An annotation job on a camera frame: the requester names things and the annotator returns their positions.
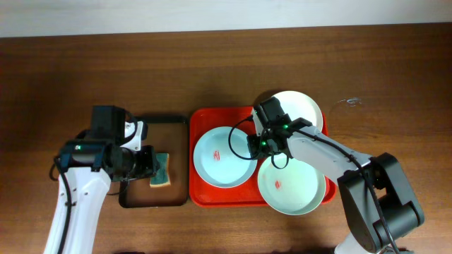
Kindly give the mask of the green yellow sponge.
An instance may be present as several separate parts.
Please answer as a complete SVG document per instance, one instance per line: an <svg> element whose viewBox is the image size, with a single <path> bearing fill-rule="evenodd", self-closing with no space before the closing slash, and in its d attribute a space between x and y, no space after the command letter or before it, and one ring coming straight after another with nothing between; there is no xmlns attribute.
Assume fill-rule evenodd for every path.
<svg viewBox="0 0 452 254"><path fill-rule="evenodd" d="M168 153L157 153L156 159L158 162L158 169L156 173L150 178L151 188L163 188L171 185L169 162L170 155Z"/></svg>

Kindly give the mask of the light blue plate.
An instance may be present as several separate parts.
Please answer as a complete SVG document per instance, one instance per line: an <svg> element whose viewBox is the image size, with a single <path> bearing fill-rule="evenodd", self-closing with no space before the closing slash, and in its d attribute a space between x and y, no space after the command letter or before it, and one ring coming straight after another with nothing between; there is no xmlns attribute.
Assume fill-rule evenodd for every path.
<svg viewBox="0 0 452 254"><path fill-rule="evenodd" d="M250 159L247 134L230 126L204 133L194 148L193 161L198 175L218 188L234 188L255 172L257 161Z"/></svg>

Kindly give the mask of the pale green plate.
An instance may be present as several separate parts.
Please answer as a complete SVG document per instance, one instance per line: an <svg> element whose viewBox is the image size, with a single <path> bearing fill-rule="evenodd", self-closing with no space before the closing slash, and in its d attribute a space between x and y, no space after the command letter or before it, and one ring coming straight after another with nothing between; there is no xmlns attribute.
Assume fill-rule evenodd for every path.
<svg viewBox="0 0 452 254"><path fill-rule="evenodd" d="M274 210L288 215L302 215L321 204L326 194L326 179L305 162L276 155L261 164L258 189Z"/></svg>

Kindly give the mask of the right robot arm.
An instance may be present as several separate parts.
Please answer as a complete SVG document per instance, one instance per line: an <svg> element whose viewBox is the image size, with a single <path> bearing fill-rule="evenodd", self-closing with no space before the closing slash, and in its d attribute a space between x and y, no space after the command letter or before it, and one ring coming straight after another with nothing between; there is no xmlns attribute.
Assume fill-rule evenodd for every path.
<svg viewBox="0 0 452 254"><path fill-rule="evenodd" d="M263 124L248 137L254 159L284 154L305 162L339 187L350 233L334 253L380 253L424 223L424 212L400 162L391 154L372 157L324 135L305 119L288 115L247 121Z"/></svg>

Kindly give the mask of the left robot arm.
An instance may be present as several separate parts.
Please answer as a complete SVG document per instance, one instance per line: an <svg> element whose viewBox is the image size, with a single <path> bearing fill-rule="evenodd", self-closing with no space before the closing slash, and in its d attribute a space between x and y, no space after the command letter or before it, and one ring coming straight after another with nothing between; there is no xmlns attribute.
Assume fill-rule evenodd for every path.
<svg viewBox="0 0 452 254"><path fill-rule="evenodd" d="M100 211L114 182L155 174L160 164L143 145L148 125L116 106L94 106L90 127L67 141L54 158L59 194L44 251L91 253Z"/></svg>

